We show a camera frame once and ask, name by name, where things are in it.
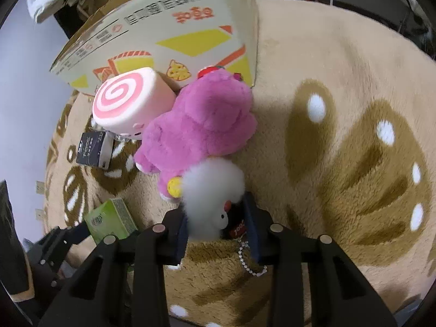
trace pink spiral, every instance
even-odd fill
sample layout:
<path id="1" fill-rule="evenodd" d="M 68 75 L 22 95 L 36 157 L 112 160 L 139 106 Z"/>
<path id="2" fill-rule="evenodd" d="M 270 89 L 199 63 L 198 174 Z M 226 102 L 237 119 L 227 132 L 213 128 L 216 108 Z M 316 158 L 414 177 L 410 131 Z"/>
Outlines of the pink spiral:
<path id="1" fill-rule="evenodd" d="M 143 84 L 143 77 L 137 72 L 107 80 L 95 95 L 92 113 L 100 119 L 123 114 L 138 99 Z"/>

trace blanket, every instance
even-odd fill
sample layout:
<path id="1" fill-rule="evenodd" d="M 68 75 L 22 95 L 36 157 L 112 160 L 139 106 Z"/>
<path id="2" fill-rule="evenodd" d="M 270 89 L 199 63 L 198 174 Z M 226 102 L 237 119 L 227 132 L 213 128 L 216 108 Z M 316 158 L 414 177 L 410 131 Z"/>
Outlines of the blanket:
<path id="1" fill-rule="evenodd" d="M 295 0 L 258 6 L 259 125 L 229 158 L 259 207 L 302 235 L 331 235 L 392 312 L 424 297 L 436 271 L 435 63 L 350 11 Z M 139 142 L 115 142 L 108 171 L 75 163 L 91 106 L 74 92 L 56 127 L 46 231 L 78 224 L 115 196 L 139 228 L 160 222 L 174 206 L 160 198 L 156 175 L 136 169 Z M 264 273 L 243 242 L 189 242 L 182 263 L 164 269 L 169 313 L 209 327 L 265 326 L 272 267 Z M 80 264 L 94 246 L 88 238 L 73 247 L 70 261 Z M 307 288 L 307 269 L 304 281 Z"/>

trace white plush toy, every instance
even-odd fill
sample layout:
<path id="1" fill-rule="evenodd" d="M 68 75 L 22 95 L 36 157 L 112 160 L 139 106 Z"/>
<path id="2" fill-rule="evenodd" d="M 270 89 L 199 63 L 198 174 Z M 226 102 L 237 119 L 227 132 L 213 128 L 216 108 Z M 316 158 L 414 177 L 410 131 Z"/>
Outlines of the white plush toy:
<path id="1" fill-rule="evenodd" d="M 228 224 L 232 203 L 245 192 L 244 173 L 229 160 L 210 157 L 183 174 L 181 189 L 189 237 L 216 240 Z"/>

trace green box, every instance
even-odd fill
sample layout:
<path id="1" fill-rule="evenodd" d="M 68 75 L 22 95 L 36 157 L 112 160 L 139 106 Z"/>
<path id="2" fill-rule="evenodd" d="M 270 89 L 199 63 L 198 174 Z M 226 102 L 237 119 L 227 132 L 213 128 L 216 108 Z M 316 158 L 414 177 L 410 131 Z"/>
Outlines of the green box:
<path id="1" fill-rule="evenodd" d="M 107 235 L 115 235 L 122 240 L 138 229 L 121 198 L 105 201 L 89 212 L 84 220 L 96 244 Z"/>

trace screw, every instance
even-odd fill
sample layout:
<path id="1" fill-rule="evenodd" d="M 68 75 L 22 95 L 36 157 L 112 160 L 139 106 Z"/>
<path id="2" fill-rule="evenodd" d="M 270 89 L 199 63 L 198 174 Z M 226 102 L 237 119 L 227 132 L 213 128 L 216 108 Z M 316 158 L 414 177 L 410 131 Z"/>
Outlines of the screw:
<path id="1" fill-rule="evenodd" d="M 271 230 L 272 232 L 282 232 L 282 231 L 283 231 L 283 226 L 280 225 L 280 224 L 272 224 L 272 225 L 270 226 L 270 230 Z"/>
<path id="2" fill-rule="evenodd" d="M 331 237 L 329 235 L 321 235 L 320 241 L 324 244 L 330 244 L 333 242 L 333 240 L 331 239 Z"/>
<path id="3" fill-rule="evenodd" d="M 103 239 L 105 244 L 112 244 L 116 241 L 116 237 L 114 235 L 108 235 Z"/>
<path id="4" fill-rule="evenodd" d="M 153 231 L 155 233 L 160 233 L 160 232 L 164 232 L 165 231 L 165 225 L 164 224 L 156 224 L 153 226 Z"/>

